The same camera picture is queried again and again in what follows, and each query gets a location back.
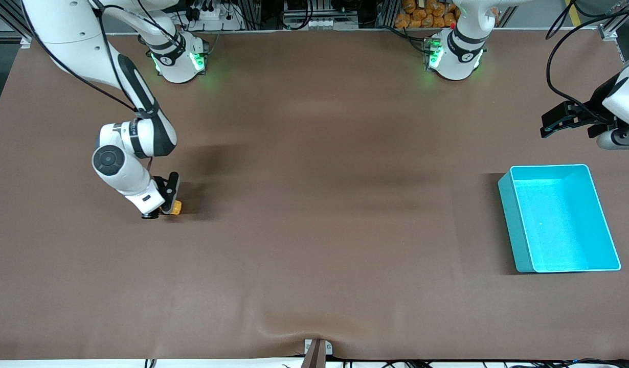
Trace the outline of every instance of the table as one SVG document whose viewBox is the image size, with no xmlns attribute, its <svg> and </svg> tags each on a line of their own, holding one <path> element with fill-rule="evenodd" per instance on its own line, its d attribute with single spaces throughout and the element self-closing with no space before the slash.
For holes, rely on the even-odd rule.
<svg viewBox="0 0 629 368">
<path fill-rule="evenodd" d="M 130 56 L 177 134 L 184 214 L 144 221 L 90 166 L 132 119 L 20 51 L 0 100 L 0 359 L 255 358 L 321 337 L 341 358 L 629 358 L 629 151 L 539 136 L 554 41 L 495 31 L 466 81 L 389 32 L 223 35 L 206 76 Z M 618 72 L 580 31 L 553 76 L 586 100 Z M 622 270 L 515 271 L 497 181 L 586 163 Z"/>
</svg>

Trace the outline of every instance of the yellow object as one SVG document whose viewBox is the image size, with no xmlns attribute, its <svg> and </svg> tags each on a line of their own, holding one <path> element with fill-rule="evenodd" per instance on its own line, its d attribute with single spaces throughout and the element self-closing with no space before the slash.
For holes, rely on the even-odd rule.
<svg viewBox="0 0 629 368">
<path fill-rule="evenodd" d="M 569 5 L 570 0 L 565 0 L 565 4 Z M 578 18 L 578 12 L 576 11 L 576 7 L 572 5 L 571 9 L 569 9 L 569 18 L 571 19 L 571 24 L 574 27 L 580 26 L 580 18 Z"/>
<path fill-rule="evenodd" d="M 171 209 L 170 215 L 179 215 L 181 214 L 181 209 L 183 208 L 183 203 L 179 200 L 174 201 L 174 208 Z"/>
</svg>

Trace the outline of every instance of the cable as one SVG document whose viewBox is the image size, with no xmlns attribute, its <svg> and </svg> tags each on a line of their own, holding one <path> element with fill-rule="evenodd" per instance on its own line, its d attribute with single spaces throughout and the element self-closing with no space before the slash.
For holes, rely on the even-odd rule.
<svg viewBox="0 0 629 368">
<path fill-rule="evenodd" d="M 581 9 L 578 6 L 578 3 L 574 3 L 574 7 L 576 7 L 576 10 L 578 10 L 578 12 L 580 14 L 583 14 L 584 16 L 588 17 L 588 18 L 599 18 L 600 16 L 604 16 L 606 15 L 606 13 L 602 13 L 602 14 L 590 14 L 588 12 L 586 12 L 585 10 Z"/>
<path fill-rule="evenodd" d="M 214 47 L 217 46 L 217 42 L 219 42 L 219 36 L 221 35 L 221 31 L 219 31 L 217 33 L 217 38 L 214 39 L 214 43 L 212 44 L 212 47 L 210 47 L 210 49 L 208 50 L 208 56 L 210 56 L 212 54 L 212 52 L 214 51 Z"/>
<path fill-rule="evenodd" d="M 108 59 L 110 61 L 110 65 L 112 66 L 112 73 L 114 73 L 114 77 L 117 80 L 117 83 L 119 84 L 119 87 L 120 87 L 121 91 L 123 92 L 123 94 L 126 96 L 128 101 L 132 102 L 132 98 L 130 98 L 130 95 L 128 95 L 128 93 L 126 92 L 126 89 L 123 88 L 123 84 L 121 83 L 121 79 L 119 77 L 119 73 L 117 73 L 117 68 L 114 65 L 114 60 L 112 59 L 112 52 L 111 52 L 111 50 L 109 48 L 108 36 L 106 35 L 106 30 L 105 30 L 105 28 L 103 26 L 104 10 L 105 10 L 105 7 L 103 9 L 100 9 L 101 14 L 98 17 L 99 18 L 99 26 L 101 28 L 101 37 L 103 38 L 103 43 L 105 44 L 106 52 L 108 52 Z"/>
<path fill-rule="evenodd" d="M 137 112 L 137 110 L 134 107 L 128 105 L 128 103 L 125 103 L 125 102 L 121 101 L 119 98 L 113 96 L 110 93 L 107 93 L 106 91 L 104 91 L 101 88 L 99 88 L 99 87 L 95 86 L 94 84 L 92 84 L 92 82 L 90 82 L 87 79 L 85 79 L 85 78 L 81 77 L 80 75 L 76 74 L 76 72 L 71 70 L 67 65 L 65 65 L 62 61 L 60 61 L 55 55 L 53 55 L 53 53 L 48 49 L 48 47 L 46 47 L 44 42 L 41 42 L 41 39 L 39 39 L 39 35 L 38 35 L 37 31 L 35 30 L 34 26 L 32 25 L 32 22 L 30 21 L 30 18 L 28 16 L 27 11 L 26 11 L 26 6 L 23 5 L 23 3 L 21 5 L 21 9 L 23 11 L 24 17 L 26 18 L 27 23 L 29 24 L 30 33 L 32 34 L 32 37 L 37 41 L 39 46 L 41 46 L 41 48 L 51 57 L 51 59 L 53 59 L 53 61 L 55 61 L 55 63 L 57 63 L 60 67 L 62 67 L 62 69 L 64 69 L 67 72 L 69 72 L 69 74 L 71 74 L 74 77 L 76 77 L 76 79 L 78 79 L 79 81 L 87 84 L 88 86 L 94 88 L 95 90 L 97 90 L 100 93 L 108 96 L 109 98 L 112 98 L 112 100 L 115 100 L 116 102 L 121 103 L 121 105 L 124 105 L 125 107 L 130 109 L 130 111 Z"/>
<path fill-rule="evenodd" d="M 276 1 L 276 6 L 275 6 L 275 10 L 279 10 L 279 5 L 280 5 L 281 0 L 277 0 Z M 310 21 L 312 20 L 312 16 L 314 16 L 315 14 L 315 5 L 312 2 L 312 0 L 308 0 L 308 3 L 310 4 L 310 16 L 308 17 L 308 7 L 307 5 L 305 6 L 305 19 L 303 20 L 303 23 L 296 27 L 296 28 L 292 28 L 290 26 L 287 26 L 281 19 L 280 19 L 280 10 L 276 12 L 276 21 L 278 24 L 280 24 L 283 28 L 287 28 L 288 30 L 292 30 L 292 31 L 298 31 L 302 28 L 304 28 L 305 26 L 307 26 Z"/>
<path fill-rule="evenodd" d="M 574 3 L 576 3 L 576 0 L 569 0 L 567 6 L 562 10 L 560 15 L 558 15 L 553 24 L 551 24 L 551 28 L 549 28 L 549 31 L 546 32 L 546 37 L 544 37 L 544 39 L 549 40 L 551 39 L 551 37 L 555 36 L 556 33 L 558 33 L 560 28 L 562 28 L 562 25 L 565 23 L 565 20 L 567 20 L 567 16 L 569 16 L 569 10 L 571 9 L 572 5 L 574 5 Z"/>
<path fill-rule="evenodd" d="M 590 24 L 598 23 L 598 22 L 603 21 L 603 20 L 616 18 L 618 16 L 628 15 L 628 14 L 629 14 L 629 9 L 628 10 L 623 10 L 623 11 L 620 11 L 620 12 L 614 12 L 614 13 L 612 13 L 610 15 L 600 16 L 598 18 L 586 21 L 585 23 L 583 23 L 580 26 L 574 28 L 573 30 L 570 30 L 569 32 L 567 32 L 566 35 L 564 35 L 558 41 L 557 44 L 555 44 L 555 47 L 553 47 L 553 50 L 551 51 L 551 54 L 549 55 L 549 60 L 546 63 L 546 84 L 548 84 L 549 88 L 554 93 L 556 93 L 558 96 L 566 98 L 570 102 L 576 103 L 576 105 L 578 105 L 581 109 L 583 109 L 584 111 L 588 112 L 591 116 L 593 116 L 598 121 L 601 121 L 602 123 L 607 123 L 607 120 L 605 118 L 603 118 L 602 116 L 595 114 L 595 112 L 593 112 L 590 109 L 588 109 L 582 102 L 580 102 L 576 98 L 570 96 L 567 93 L 564 93 L 563 91 L 558 90 L 557 88 L 555 88 L 555 86 L 553 86 L 553 83 L 551 82 L 551 63 L 553 61 L 553 56 L 555 56 L 555 53 L 558 51 L 558 49 L 560 49 L 560 46 L 565 42 L 565 40 L 567 40 L 576 31 L 580 30 L 583 27 L 589 26 Z"/>
<path fill-rule="evenodd" d="M 178 7 L 176 7 L 176 5 L 174 5 L 174 13 L 176 13 L 178 21 L 181 23 L 181 28 L 186 31 L 185 23 L 183 23 L 183 18 L 181 18 L 181 14 L 178 12 Z"/>
<path fill-rule="evenodd" d="M 242 12 L 240 12 L 239 10 L 237 10 L 237 7 L 233 7 L 233 10 L 235 10 L 235 13 L 239 14 L 239 16 L 242 17 L 242 19 L 246 20 L 247 23 L 251 23 L 253 24 L 254 28 L 255 26 L 262 26 L 262 23 L 256 23 L 255 21 L 249 20 L 247 19 L 244 14 L 242 14 Z M 228 2 L 228 11 L 230 12 L 230 2 Z"/>
<path fill-rule="evenodd" d="M 119 10 L 121 10 L 121 11 L 123 11 L 123 12 L 127 12 L 128 14 L 130 14 L 130 15 L 132 15 L 132 16 L 135 16 L 135 17 L 137 17 L 137 18 L 139 18 L 139 19 L 141 19 L 142 21 L 144 21 L 144 22 L 146 22 L 146 23 L 148 23 L 148 24 L 152 25 L 153 27 L 158 28 L 158 30 L 160 30 L 160 31 L 162 31 L 162 32 L 164 33 L 165 37 L 167 38 L 167 40 L 169 40 L 169 42 L 171 42 L 171 43 L 172 43 L 172 44 L 173 44 L 176 48 L 178 48 L 178 49 L 182 49 L 182 48 L 181 48 L 181 42 L 179 42 L 179 40 L 178 40 L 179 32 L 176 32 L 176 35 L 175 35 L 175 36 L 172 36 L 172 35 L 171 35 L 171 34 L 170 34 L 167 30 L 165 30 L 164 28 L 162 28 L 162 27 L 160 26 L 160 24 L 158 24 L 158 23 L 157 23 L 157 21 L 155 21 L 155 19 L 153 19 L 153 18 L 151 18 L 151 20 L 146 19 L 146 18 L 144 18 L 143 16 L 141 16 L 141 15 L 139 15 L 139 14 L 135 13 L 135 12 L 131 12 L 131 11 L 130 11 L 130 10 L 128 10 L 128 9 L 125 9 L 125 8 L 120 7 L 119 5 L 105 5 L 105 6 L 100 5 L 100 6 L 101 6 L 101 7 L 100 7 L 99 9 L 103 9 L 103 10 L 101 10 L 102 12 L 103 12 L 105 9 L 109 9 L 109 8 L 112 8 L 112 9 L 119 9 Z"/>
<path fill-rule="evenodd" d="M 160 24 L 158 24 L 158 22 L 155 21 L 155 19 L 153 19 L 153 16 L 151 16 L 151 14 L 149 14 L 148 10 L 146 10 L 146 7 L 144 7 L 144 5 L 142 4 L 142 0 L 137 0 L 137 3 L 140 5 L 142 10 L 144 11 L 144 14 L 146 14 L 146 16 L 148 16 L 149 19 L 151 19 L 151 21 L 153 21 L 153 25 L 155 27 L 157 27 L 158 30 L 161 30 L 163 33 L 165 33 L 165 35 L 169 36 L 172 40 L 174 40 L 174 42 L 176 42 L 176 44 L 174 46 L 177 46 L 177 45 L 179 45 L 181 43 L 176 35 L 171 35 L 167 30 L 162 28 L 160 26 Z"/>
<path fill-rule="evenodd" d="M 410 43 L 410 46 L 412 46 L 415 50 L 421 52 L 422 54 L 432 54 L 431 51 L 424 50 L 421 47 L 417 46 L 417 44 L 415 44 L 415 42 L 422 42 L 422 43 L 425 42 L 423 37 L 411 37 L 410 35 L 408 35 L 408 31 L 406 31 L 405 28 L 403 28 L 403 33 L 397 31 L 395 28 L 392 28 L 390 26 L 379 26 L 378 28 L 385 28 L 386 30 L 392 31 L 392 33 L 394 33 L 395 35 L 398 35 L 398 37 L 408 40 L 408 42 Z"/>
<path fill-rule="evenodd" d="M 390 30 L 390 31 L 392 31 L 392 33 L 394 33 L 395 35 L 398 35 L 398 37 L 401 37 L 403 39 L 410 38 L 411 40 L 417 40 L 417 41 L 420 41 L 420 42 L 424 41 L 424 39 L 422 37 L 410 37 L 407 34 L 401 33 L 398 30 L 396 30 L 396 28 L 392 28 L 390 26 L 378 26 L 378 28 L 385 28 L 385 30 Z"/>
<path fill-rule="evenodd" d="M 424 49 L 420 48 L 419 46 L 415 44 L 415 41 L 408 35 L 408 32 L 406 31 L 405 28 L 403 28 L 403 33 L 406 35 L 406 38 L 408 38 L 408 42 L 410 42 L 410 46 L 414 47 L 415 50 L 421 52 L 422 54 L 426 54 L 426 51 Z"/>
</svg>

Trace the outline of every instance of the teal tray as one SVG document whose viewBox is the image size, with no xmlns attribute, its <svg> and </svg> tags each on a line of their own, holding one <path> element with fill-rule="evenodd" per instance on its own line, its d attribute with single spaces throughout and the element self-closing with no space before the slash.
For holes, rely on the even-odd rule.
<svg viewBox="0 0 629 368">
<path fill-rule="evenodd" d="M 513 166 L 499 192 L 518 271 L 621 269 L 588 166 Z"/>
</svg>

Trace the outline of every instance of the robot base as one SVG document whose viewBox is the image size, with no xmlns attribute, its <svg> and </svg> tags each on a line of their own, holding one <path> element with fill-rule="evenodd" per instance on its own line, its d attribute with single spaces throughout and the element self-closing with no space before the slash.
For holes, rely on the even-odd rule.
<svg viewBox="0 0 629 368">
<path fill-rule="evenodd" d="M 424 65 L 426 65 L 426 70 L 435 71 L 443 78 L 450 81 L 460 81 L 469 77 L 478 67 L 483 51 L 475 58 L 469 54 L 472 58 L 469 62 L 458 60 L 458 57 L 451 52 L 450 46 L 448 46 L 448 35 L 451 32 L 452 30 L 446 29 L 431 36 L 432 40 L 427 43 L 426 48 L 432 53 L 424 55 Z"/>
<path fill-rule="evenodd" d="M 200 37 L 181 32 L 186 40 L 186 51 L 177 58 L 175 65 L 163 65 L 149 54 L 155 62 L 158 75 L 162 75 L 172 83 L 185 83 L 197 75 L 205 75 L 210 45 Z"/>
</svg>

